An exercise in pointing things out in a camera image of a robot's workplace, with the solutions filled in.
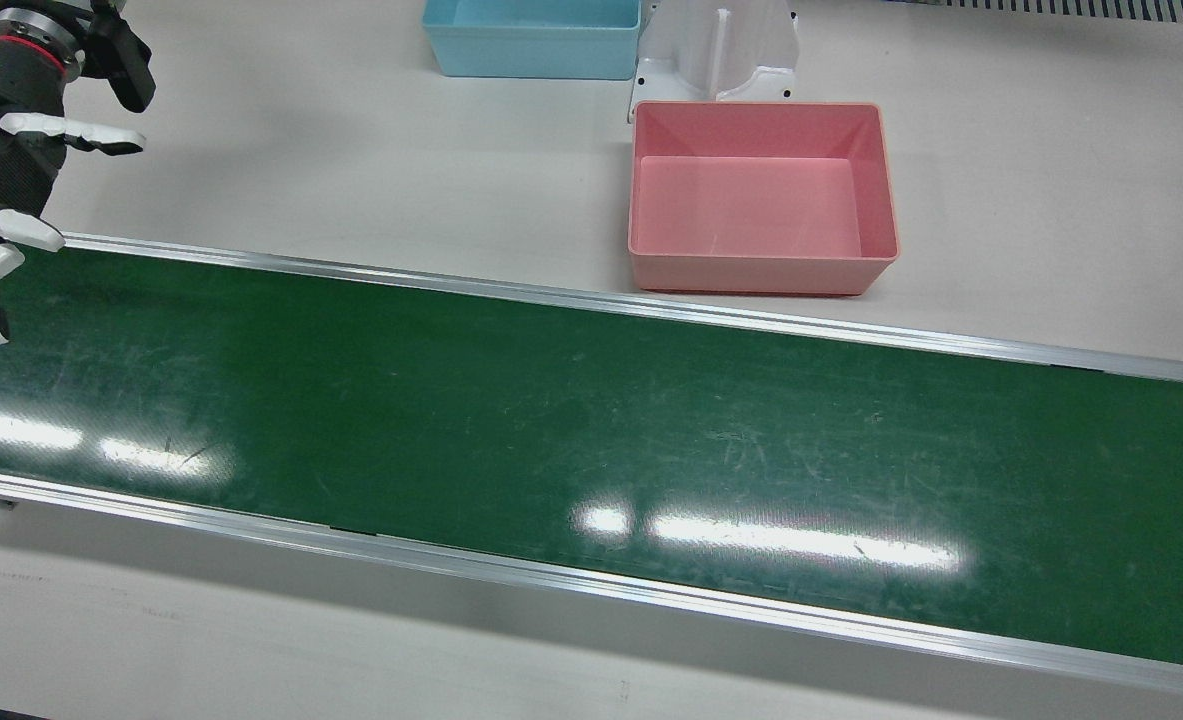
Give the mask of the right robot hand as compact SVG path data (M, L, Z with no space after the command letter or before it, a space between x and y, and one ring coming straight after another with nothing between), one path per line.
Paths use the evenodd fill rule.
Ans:
M0 283L27 260L27 249L57 252L66 236L43 219L67 150L111 156L142 151L131 129L66 117L66 78L46 47L0 35ZM11 340L0 306L0 345Z

